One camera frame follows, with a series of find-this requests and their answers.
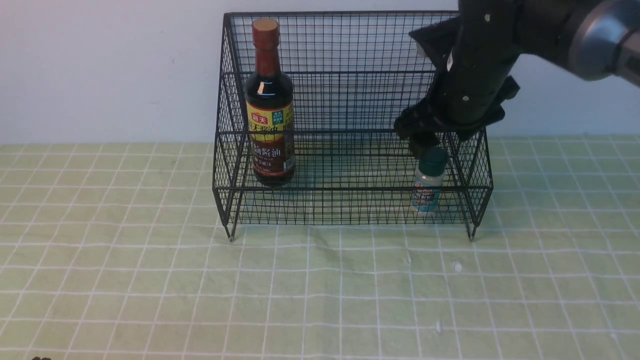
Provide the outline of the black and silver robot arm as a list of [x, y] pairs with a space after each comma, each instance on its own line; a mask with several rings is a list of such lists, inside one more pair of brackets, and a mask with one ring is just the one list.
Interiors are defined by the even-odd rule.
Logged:
[[439, 145], [438, 133], [464, 142], [502, 121], [503, 102], [520, 90], [510, 71], [523, 54], [585, 81], [639, 84], [637, 0], [460, 0], [458, 10], [409, 34], [435, 67], [425, 98], [394, 122], [416, 158]]

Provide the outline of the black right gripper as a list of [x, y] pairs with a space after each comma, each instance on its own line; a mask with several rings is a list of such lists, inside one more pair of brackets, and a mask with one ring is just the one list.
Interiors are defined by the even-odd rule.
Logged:
[[457, 16], [409, 33], [435, 68], [425, 98], [393, 124], [415, 159], [441, 145], [439, 132], [467, 140], [505, 117], [502, 102], [519, 89], [509, 76], [521, 54], [518, 9], [516, 0], [460, 0]]

